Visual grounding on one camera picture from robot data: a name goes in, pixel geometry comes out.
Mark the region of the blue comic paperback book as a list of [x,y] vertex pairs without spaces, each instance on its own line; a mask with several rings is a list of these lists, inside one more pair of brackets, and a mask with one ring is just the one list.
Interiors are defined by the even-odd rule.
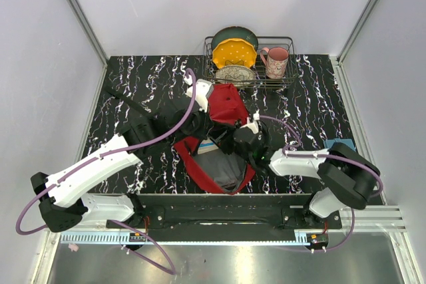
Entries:
[[197,154],[205,154],[207,152],[215,151],[217,149],[218,149],[217,145],[210,139],[207,139],[207,140],[201,141],[198,147]]

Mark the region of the red student backpack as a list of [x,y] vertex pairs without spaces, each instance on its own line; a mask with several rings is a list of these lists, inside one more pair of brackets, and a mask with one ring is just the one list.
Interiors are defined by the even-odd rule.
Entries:
[[[105,90],[137,111],[139,117],[159,114],[160,109],[147,112],[140,104],[110,86]],[[222,151],[222,140],[231,130],[244,126],[250,115],[233,84],[214,84],[213,93],[208,98],[208,113],[215,127],[207,139],[217,145],[217,150],[197,154],[203,140],[190,136],[171,146],[162,147],[162,150],[155,151],[143,160],[153,159],[167,149],[174,149],[183,161],[186,173],[200,189],[213,194],[235,194],[254,177],[255,170],[238,155],[225,154]]]

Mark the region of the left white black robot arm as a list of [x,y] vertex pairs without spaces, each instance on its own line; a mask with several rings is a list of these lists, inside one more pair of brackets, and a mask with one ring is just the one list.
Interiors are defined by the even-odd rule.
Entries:
[[52,232],[67,231],[80,223],[117,220],[130,228],[144,219],[136,195],[95,196],[89,191],[119,171],[171,146],[186,137],[205,137],[212,127],[206,97],[184,98],[164,114],[147,114],[128,123],[119,133],[71,167],[56,174],[38,172],[31,184],[39,201],[45,227]]

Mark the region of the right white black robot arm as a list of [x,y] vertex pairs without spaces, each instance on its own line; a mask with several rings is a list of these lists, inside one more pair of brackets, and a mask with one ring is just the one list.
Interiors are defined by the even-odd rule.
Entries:
[[315,151],[273,150],[266,131],[253,123],[232,131],[230,149],[256,171],[321,180],[324,189],[311,196],[302,212],[304,224],[313,229],[342,208],[365,209],[383,191],[379,169],[341,142]]

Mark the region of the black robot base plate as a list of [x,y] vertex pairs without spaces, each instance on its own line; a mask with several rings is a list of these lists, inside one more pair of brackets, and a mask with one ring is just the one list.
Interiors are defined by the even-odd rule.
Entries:
[[308,211],[309,194],[131,194],[131,227],[252,224],[284,229],[341,229],[337,211],[327,218]]

